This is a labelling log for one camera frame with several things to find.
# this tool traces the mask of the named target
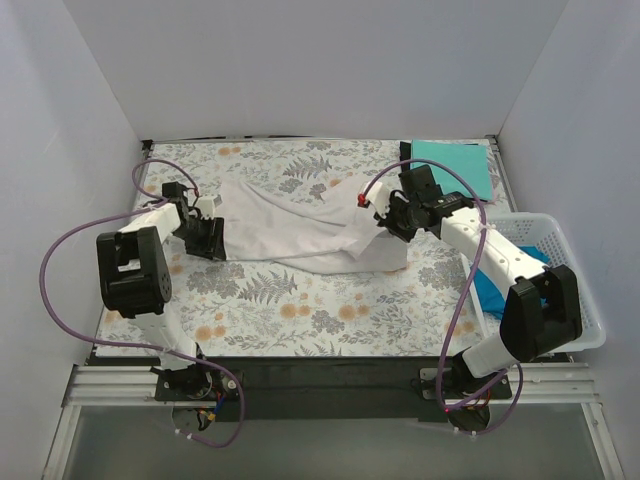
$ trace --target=white plastic basket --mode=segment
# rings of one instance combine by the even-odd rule
[[[606,335],[598,311],[593,304],[591,292],[584,281],[569,243],[556,220],[540,213],[502,213],[487,214],[488,223],[517,246],[535,246],[549,257],[549,265],[556,267],[565,264],[569,266],[578,278],[580,293],[580,311],[582,314],[582,336],[573,342],[554,350],[554,352],[579,352],[590,348],[597,348],[605,341]],[[463,256],[462,262],[468,275],[470,263]],[[485,318],[475,285],[471,289],[471,300],[480,322],[480,328],[485,336],[497,331],[500,321]]]

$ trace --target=blue fabric in basket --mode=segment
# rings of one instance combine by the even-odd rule
[[[527,255],[540,260],[541,262],[548,263],[549,257],[538,250],[536,247],[518,247]],[[476,284],[476,291],[478,292],[478,299],[480,300],[480,307],[483,312],[490,313],[495,317],[502,320],[504,314],[505,301],[500,294],[500,290],[496,287],[489,277],[487,277],[480,270],[476,272],[476,277],[473,279]]]

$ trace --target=floral tablecloth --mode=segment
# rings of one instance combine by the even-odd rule
[[[451,143],[479,143],[460,140]],[[243,180],[295,202],[319,204],[344,178],[373,176],[399,156],[399,142],[375,140],[253,140],[156,145],[152,155],[179,163],[203,194],[221,178]],[[494,204],[508,211],[505,190],[487,148]],[[153,164],[145,189],[183,180]],[[396,184],[395,175],[385,181]],[[144,203],[140,198],[138,204]],[[173,280],[172,304],[182,326],[208,356],[437,355],[464,283],[460,255],[420,232],[408,266],[395,272],[318,275],[275,262],[221,262],[187,256],[181,240],[164,246]],[[144,342],[117,312],[103,313],[98,336]],[[477,343],[482,333],[470,300],[462,310],[450,353]],[[98,356],[153,355],[98,347]]]

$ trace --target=white backdrop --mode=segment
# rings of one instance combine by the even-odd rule
[[[140,138],[498,133],[566,0],[65,0]]]
[[[0,32],[0,478],[22,480],[41,477],[69,373],[89,351],[47,316],[40,261],[63,232],[131,207],[140,144],[61,0],[0,0]],[[88,334],[98,231],[64,244],[48,275],[60,315]]]
[[[640,4],[570,0],[499,140],[521,210],[567,233],[607,342],[585,352],[627,478],[640,478]]]

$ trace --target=white cloth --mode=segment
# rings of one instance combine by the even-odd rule
[[[234,180],[223,180],[221,205],[228,260],[273,260],[312,273],[380,272],[404,268],[407,245],[357,206],[364,176],[322,194],[322,205],[293,203]]]

